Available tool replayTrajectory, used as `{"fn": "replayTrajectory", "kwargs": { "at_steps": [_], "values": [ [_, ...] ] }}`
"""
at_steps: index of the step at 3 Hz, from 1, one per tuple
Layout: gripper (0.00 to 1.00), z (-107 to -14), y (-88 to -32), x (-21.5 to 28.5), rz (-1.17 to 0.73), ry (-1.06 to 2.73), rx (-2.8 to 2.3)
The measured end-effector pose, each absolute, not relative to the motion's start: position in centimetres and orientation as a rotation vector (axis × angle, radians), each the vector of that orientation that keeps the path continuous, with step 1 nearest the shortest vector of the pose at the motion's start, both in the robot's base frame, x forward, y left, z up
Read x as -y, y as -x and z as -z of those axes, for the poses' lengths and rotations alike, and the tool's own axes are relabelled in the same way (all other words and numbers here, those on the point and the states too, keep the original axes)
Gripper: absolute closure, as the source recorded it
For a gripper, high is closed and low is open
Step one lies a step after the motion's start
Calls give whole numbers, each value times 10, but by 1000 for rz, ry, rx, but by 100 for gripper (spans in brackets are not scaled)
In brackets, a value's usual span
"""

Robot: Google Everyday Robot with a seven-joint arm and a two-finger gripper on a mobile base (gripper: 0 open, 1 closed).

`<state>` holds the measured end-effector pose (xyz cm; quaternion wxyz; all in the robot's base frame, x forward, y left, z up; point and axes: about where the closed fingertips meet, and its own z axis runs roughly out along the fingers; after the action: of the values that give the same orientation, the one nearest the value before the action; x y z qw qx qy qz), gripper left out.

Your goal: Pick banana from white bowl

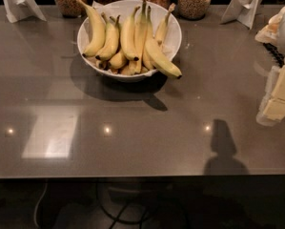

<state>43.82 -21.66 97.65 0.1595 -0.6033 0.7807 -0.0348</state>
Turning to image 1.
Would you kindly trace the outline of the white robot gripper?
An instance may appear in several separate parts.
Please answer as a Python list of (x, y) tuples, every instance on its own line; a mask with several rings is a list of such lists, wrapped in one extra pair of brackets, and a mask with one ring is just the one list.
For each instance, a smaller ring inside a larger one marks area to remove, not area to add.
[(282, 68), (272, 66), (256, 115), (256, 122), (273, 127), (285, 117), (285, 65)]

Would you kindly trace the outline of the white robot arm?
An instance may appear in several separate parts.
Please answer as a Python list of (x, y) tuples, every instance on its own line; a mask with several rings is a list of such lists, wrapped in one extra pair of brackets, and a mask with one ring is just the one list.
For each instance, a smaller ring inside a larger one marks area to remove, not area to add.
[(261, 43), (271, 43), (284, 54), (282, 67), (272, 66), (256, 115), (256, 121), (264, 126), (274, 126), (285, 117), (285, 7), (274, 15), (254, 38)]

